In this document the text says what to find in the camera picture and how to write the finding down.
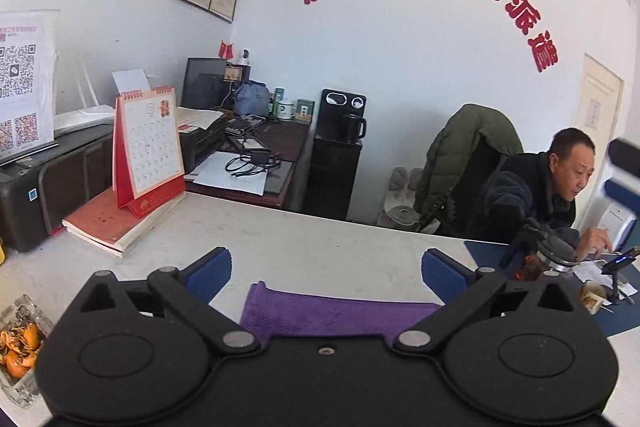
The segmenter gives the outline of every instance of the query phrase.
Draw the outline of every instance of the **dark jacket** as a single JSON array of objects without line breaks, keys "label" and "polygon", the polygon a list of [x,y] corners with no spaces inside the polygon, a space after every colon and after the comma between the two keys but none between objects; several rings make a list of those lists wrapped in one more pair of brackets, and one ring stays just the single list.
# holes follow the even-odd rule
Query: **dark jacket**
[{"label": "dark jacket", "polygon": [[510,243],[527,217],[549,225],[561,239],[576,247],[579,236],[571,229],[575,202],[564,201],[551,184],[548,153],[518,154],[508,158],[482,188],[466,237]]},{"label": "dark jacket", "polygon": [[447,201],[481,136],[500,153],[501,161],[522,152],[513,124],[500,111],[473,103],[463,105],[429,147],[414,203],[423,224],[430,223]]}]

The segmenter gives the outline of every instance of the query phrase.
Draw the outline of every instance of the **short black hair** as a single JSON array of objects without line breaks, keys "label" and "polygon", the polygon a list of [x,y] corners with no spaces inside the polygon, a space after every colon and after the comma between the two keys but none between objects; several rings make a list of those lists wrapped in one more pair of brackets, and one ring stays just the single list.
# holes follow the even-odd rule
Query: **short black hair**
[{"label": "short black hair", "polygon": [[593,144],[593,141],[591,141],[591,138],[575,127],[558,131],[554,136],[553,142],[551,142],[549,152],[555,153],[561,160],[566,160],[571,155],[574,146],[578,145],[578,143],[586,145],[595,154],[596,146]]}]

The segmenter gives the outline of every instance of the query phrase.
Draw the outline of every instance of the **blue bag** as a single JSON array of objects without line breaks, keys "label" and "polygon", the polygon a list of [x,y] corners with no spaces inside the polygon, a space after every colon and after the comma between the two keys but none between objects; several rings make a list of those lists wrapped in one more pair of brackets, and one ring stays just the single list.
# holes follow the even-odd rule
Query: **blue bag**
[{"label": "blue bag", "polygon": [[269,114],[269,89],[260,82],[246,80],[236,90],[236,114],[257,114],[267,116]]}]

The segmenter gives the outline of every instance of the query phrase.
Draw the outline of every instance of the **black monitor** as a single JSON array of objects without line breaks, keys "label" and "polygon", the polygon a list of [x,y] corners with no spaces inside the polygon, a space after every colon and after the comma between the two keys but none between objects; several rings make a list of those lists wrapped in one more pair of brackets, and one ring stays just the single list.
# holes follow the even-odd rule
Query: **black monitor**
[{"label": "black monitor", "polygon": [[189,109],[220,107],[228,94],[226,59],[188,58],[180,105]]}]

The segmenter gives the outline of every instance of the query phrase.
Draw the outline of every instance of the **man's ear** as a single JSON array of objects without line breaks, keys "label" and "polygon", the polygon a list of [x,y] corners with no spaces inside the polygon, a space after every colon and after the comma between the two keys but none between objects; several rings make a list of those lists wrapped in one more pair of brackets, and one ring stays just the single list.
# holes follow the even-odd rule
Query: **man's ear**
[{"label": "man's ear", "polygon": [[556,153],[552,152],[549,155],[549,170],[551,171],[552,174],[556,172],[556,168],[558,167],[559,163],[560,163],[560,158]]}]

